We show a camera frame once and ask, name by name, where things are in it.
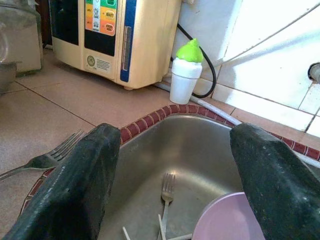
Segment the beige floor tile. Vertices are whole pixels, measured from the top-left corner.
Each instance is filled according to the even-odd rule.
[[[123,127],[172,104],[169,93],[154,86],[127,91],[99,76],[34,90],[94,125]]]
[[[70,80],[85,78],[85,72],[70,67],[55,59],[51,50],[44,50],[43,69],[34,74],[17,77],[16,81],[27,88],[38,88],[43,86],[66,83]]]
[[[294,140],[298,143],[307,145],[311,148],[320,150],[320,138],[310,136],[302,131],[298,131],[291,127],[282,125],[280,123],[270,121],[266,118],[254,115],[252,113],[243,111],[241,109],[235,109],[231,114],[234,118],[244,122],[255,124],[268,132],[275,133],[285,138]]]
[[[12,93],[12,92],[16,92],[16,91],[25,90],[25,89],[26,88],[24,86],[21,86],[19,83],[14,81],[9,85],[8,90],[5,91],[4,93]]]
[[[93,126],[29,90],[0,97],[0,173]],[[26,170],[0,182],[0,239],[16,221],[23,199],[43,171]]]

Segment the white pipe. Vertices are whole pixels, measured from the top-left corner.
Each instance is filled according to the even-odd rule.
[[[318,168],[318,169],[320,169],[320,162],[318,162],[318,161],[316,161],[316,160],[314,160],[314,159],[312,159],[312,158],[310,158],[310,157],[308,157],[308,156],[306,156],[306,155],[303,155],[303,154],[301,154],[301,153],[299,153],[299,152],[294,152],[302,161],[304,161],[306,164],[309,164],[309,165],[311,165],[311,166],[313,166],[313,167],[315,167],[315,168]]]
[[[216,106],[211,105],[210,103],[203,101],[195,96],[191,96],[190,100],[196,104],[199,104],[200,106],[209,109],[211,112],[214,112],[215,114],[218,114],[220,117],[223,117],[224,119],[228,120],[230,123],[233,123],[234,125],[241,124],[241,121],[234,118],[233,116],[230,116],[225,111],[222,111],[221,109],[217,108]]]
[[[165,85],[163,83],[157,82],[154,84],[156,87],[166,90],[168,92],[170,92],[170,86]],[[190,100],[196,104],[199,104],[200,106],[209,109],[210,111],[214,112],[215,114],[218,114],[220,117],[226,119],[227,121],[229,121],[230,123],[234,124],[234,125],[239,125],[241,124],[241,121],[239,121],[238,119],[234,118],[233,116],[230,116],[228,113],[222,111],[221,109],[211,105],[210,103],[203,101],[195,96],[191,96]]]

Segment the white cup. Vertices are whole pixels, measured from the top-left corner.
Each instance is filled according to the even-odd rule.
[[[175,58],[172,63],[170,101],[187,104],[202,72],[200,62]]]

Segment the wall outlet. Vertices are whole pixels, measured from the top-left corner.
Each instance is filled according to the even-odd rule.
[[[187,4],[195,4],[196,0],[182,0],[182,2],[187,3]]]

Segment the appliance label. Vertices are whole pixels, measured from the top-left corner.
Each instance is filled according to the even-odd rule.
[[[85,29],[116,34],[117,0],[85,0]]]
[[[110,62],[95,56],[91,56],[91,55],[88,55],[86,57],[86,67],[93,70],[98,70],[107,74],[110,73],[111,71]]]

